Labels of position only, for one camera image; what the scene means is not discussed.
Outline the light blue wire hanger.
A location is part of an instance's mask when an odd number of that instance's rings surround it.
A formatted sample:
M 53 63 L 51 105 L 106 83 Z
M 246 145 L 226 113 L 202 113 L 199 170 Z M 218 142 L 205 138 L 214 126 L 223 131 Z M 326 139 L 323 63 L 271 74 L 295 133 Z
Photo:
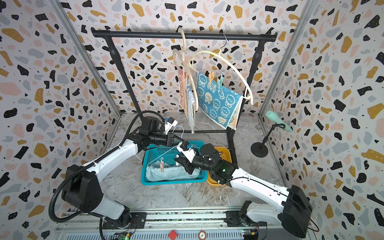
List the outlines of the light blue wire hanger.
M 182 138 L 184 134 L 184 128 L 182 126 L 175 126 L 172 131 L 169 131 L 167 135 L 155 135 L 159 137 L 147 148 L 145 153 L 145 161 L 148 166 L 155 167 L 155 164 L 159 165 L 161 161 L 169 166 L 178 166 L 179 162 L 175 162 L 174 159 L 187 160 L 187 154 L 194 153 L 194 156 L 200 154 L 200 148 L 204 145 L 202 141 L 187 141 Z

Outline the light blue towel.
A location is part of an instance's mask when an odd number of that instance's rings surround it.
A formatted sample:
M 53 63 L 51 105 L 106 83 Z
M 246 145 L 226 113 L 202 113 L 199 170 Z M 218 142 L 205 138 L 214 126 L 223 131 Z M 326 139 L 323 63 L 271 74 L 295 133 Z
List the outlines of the light blue towel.
M 200 170 L 194 170 L 190 175 L 182 166 L 170 166 L 164 163 L 163 171 L 162 164 L 155 162 L 146 169 L 145 178 L 149 182 L 161 181 L 177 181 L 177 180 L 194 180 L 200 175 Z

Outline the peach clothespin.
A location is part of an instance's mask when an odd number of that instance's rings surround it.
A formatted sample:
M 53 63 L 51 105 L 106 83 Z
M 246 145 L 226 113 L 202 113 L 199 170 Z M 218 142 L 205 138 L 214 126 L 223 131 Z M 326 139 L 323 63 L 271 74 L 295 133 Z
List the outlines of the peach clothespin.
M 164 158 L 161 158 L 160 169 L 161 169 L 161 173 L 165 172 Z

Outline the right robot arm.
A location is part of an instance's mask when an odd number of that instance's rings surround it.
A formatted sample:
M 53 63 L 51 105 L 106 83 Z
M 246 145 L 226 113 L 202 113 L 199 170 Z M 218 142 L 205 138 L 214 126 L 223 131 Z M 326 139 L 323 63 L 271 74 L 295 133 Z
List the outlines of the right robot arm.
M 177 149 L 181 156 L 175 161 L 189 175 L 194 170 L 206 171 L 218 184 L 245 191 L 263 200 L 275 208 L 271 212 L 273 220 L 280 222 L 290 234 L 298 238 L 306 237 L 313 208 L 300 187 L 293 185 L 286 188 L 257 178 L 236 164 L 223 160 L 211 144 L 196 149 L 184 141 L 178 143 Z

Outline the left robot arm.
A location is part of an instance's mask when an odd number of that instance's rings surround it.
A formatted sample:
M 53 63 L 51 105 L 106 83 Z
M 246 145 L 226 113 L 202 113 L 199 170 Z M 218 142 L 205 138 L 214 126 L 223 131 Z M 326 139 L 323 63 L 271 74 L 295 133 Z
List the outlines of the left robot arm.
M 101 182 L 125 160 L 146 150 L 149 145 L 172 147 L 177 138 L 170 130 L 178 122 L 173 118 L 142 117 L 141 126 L 129 125 L 122 141 L 100 157 L 82 166 L 72 165 L 67 169 L 62 188 L 62 200 L 78 209 L 66 217 L 68 221 L 81 213 L 111 221 L 117 228 L 126 228 L 131 223 L 130 209 L 104 196 Z

